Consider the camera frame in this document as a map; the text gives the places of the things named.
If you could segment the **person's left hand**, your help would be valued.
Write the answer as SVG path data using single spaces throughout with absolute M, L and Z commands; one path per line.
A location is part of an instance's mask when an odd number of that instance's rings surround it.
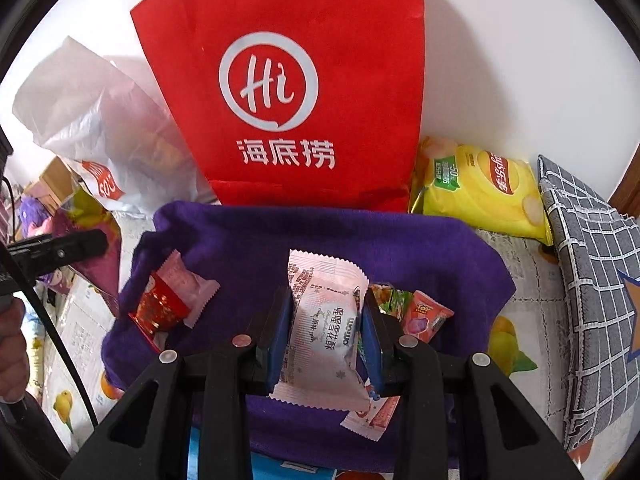
M 22 333 L 24 314 L 22 300 L 13 298 L 1 315 L 0 396 L 6 403 L 21 401 L 29 382 L 26 340 Z

